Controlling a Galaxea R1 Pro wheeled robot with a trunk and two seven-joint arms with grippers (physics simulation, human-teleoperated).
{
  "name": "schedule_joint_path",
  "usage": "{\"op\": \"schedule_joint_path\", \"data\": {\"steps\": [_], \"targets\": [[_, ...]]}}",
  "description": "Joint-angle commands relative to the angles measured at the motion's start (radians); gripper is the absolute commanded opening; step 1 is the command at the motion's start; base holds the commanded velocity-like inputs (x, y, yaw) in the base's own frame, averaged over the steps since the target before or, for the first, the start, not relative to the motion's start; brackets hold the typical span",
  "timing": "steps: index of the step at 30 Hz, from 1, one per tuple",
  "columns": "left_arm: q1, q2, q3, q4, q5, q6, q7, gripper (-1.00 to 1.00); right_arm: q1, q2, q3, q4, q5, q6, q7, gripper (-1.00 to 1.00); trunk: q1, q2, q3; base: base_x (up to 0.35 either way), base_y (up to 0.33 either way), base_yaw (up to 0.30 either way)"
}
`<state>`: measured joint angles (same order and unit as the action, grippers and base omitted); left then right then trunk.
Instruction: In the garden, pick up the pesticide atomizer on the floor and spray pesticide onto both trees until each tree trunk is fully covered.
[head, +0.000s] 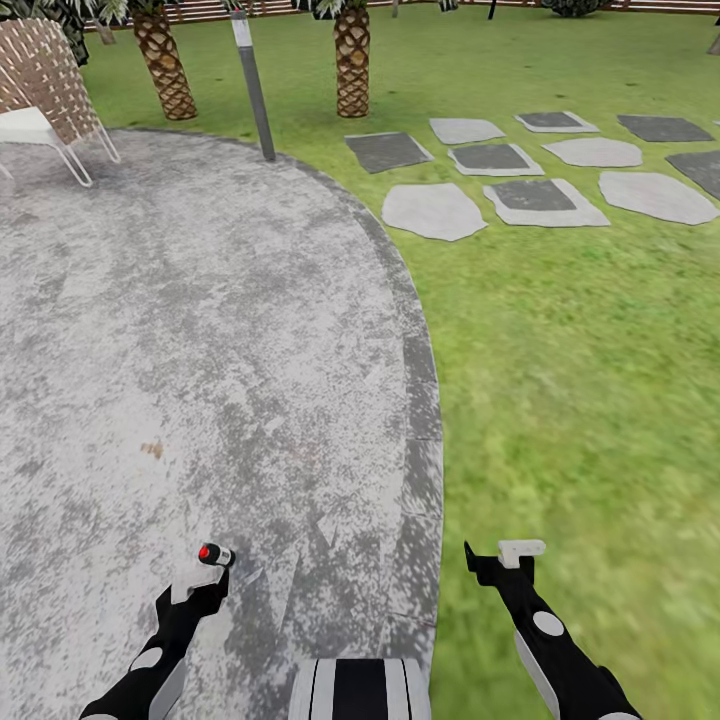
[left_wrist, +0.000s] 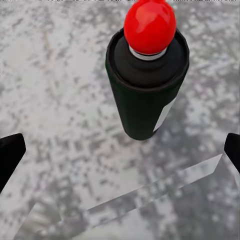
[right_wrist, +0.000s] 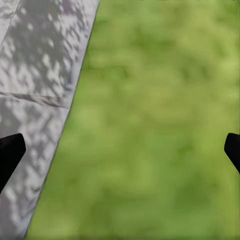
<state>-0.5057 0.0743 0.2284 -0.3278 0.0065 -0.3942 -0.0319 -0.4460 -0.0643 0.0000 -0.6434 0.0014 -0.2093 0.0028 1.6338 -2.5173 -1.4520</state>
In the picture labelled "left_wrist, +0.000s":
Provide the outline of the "pesticide atomizer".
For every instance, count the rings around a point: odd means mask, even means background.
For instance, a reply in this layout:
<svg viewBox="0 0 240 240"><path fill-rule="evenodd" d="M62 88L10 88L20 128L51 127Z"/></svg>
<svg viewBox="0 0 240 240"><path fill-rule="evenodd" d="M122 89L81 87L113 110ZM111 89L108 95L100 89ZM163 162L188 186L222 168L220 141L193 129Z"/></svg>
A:
<svg viewBox="0 0 240 240"><path fill-rule="evenodd" d="M113 35L105 67L124 132L144 141L156 134L189 69L189 47L166 0L139 0Z"/></svg>

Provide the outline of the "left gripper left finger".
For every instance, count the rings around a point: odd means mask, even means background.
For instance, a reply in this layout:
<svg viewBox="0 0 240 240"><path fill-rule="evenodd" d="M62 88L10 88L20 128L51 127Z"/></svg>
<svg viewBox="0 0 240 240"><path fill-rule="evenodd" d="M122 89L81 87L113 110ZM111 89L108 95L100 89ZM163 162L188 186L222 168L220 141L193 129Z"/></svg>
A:
<svg viewBox="0 0 240 240"><path fill-rule="evenodd" d="M0 193L5 188L25 152L26 144L21 133L0 138Z"/></svg>

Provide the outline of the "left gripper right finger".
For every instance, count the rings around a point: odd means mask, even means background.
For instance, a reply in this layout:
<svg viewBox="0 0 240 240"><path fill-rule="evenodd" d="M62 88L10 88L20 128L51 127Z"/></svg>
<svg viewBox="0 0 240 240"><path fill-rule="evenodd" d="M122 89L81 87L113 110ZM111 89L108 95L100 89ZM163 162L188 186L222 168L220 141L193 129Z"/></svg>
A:
<svg viewBox="0 0 240 240"><path fill-rule="evenodd" d="M240 174L240 135L228 133L224 151Z"/></svg>

